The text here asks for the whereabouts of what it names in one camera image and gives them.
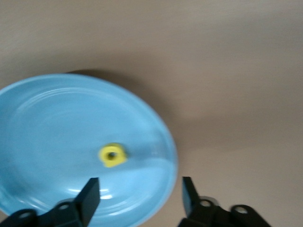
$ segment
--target hole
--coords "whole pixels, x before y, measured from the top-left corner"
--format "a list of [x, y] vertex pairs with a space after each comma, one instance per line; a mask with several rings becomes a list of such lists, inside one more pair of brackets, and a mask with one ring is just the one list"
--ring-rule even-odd
[[30, 216], [30, 214], [31, 214], [30, 212], [25, 212], [23, 214], [20, 214], [19, 218], [26, 218], [26, 217]]
[[64, 204], [64, 205], [61, 205], [61, 206], [59, 207], [59, 210], [64, 210], [64, 209], [66, 209], [66, 208], [68, 208], [68, 207], [69, 207], [68, 204]]
[[109, 152], [109, 154], [107, 155], [107, 158], [109, 160], [113, 160], [116, 156], [117, 156], [117, 153], [115, 153], [115, 152]]
[[200, 204], [201, 204], [202, 206], [204, 206], [204, 207], [210, 207], [210, 206], [211, 206], [210, 202], [207, 201], [207, 200], [202, 200], [202, 201], [200, 202]]
[[247, 210], [244, 207], [236, 207], [235, 210], [240, 214], [247, 214]]

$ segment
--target screw hole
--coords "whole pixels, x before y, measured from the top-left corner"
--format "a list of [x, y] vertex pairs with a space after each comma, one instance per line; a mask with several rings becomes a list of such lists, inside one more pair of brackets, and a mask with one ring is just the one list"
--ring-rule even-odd
[[244, 207], [236, 207], [235, 210], [240, 214], [247, 214], [247, 210]]
[[25, 212], [25, 213], [23, 213], [23, 214], [20, 214], [19, 215], [19, 218], [27, 218], [28, 216], [30, 216], [30, 212]]
[[64, 209], [66, 209], [68, 207], [69, 207], [68, 204], [64, 204], [64, 205], [62, 205], [62, 206], [59, 207], [59, 210], [64, 210]]
[[202, 200], [202, 201], [200, 202], [200, 204], [201, 204], [202, 206], [204, 206], [204, 207], [210, 207], [210, 206], [211, 206], [211, 203], [210, 203], [209, 201], [207, 201], [207, 200]]
[[115, 152], [110, 152], [110, 153], [107, 155], [107, 158], [108, 158], [109, 160], [113, 160], [116, 156], [117, 156], [117, 153], [115, 153]]

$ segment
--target yellow object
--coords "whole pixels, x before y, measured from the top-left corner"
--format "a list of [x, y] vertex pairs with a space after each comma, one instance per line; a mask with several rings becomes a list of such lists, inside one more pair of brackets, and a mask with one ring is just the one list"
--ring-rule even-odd
[[127, 161], [124, 148], [118, 143], [109, 143], [99, 151], [99, 158], [105, 167], [114, 167]]

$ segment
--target beige surface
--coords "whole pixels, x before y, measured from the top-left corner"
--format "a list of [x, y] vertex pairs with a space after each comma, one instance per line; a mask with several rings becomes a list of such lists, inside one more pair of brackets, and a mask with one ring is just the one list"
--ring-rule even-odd
[[302, 226], [301, 0], [0, 2], [0, 87], [75, 70], [138, 94], [176, 140], [175, 191], [142, 226], [185, 215], [182, 175], [225, 209]]

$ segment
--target blue plate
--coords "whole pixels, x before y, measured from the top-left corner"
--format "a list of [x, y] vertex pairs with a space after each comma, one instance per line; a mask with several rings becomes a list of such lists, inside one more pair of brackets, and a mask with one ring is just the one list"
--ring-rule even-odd
[[[98, 157], [121, 144], [127, 161]], [[141, 99], [107, 81], [75, 74], [28, 78], [0, 91], [0, 209], [39, 214], [99, 177], [90, 227], [132, 227], [155, 214], [177, 176], [173, 139]]]

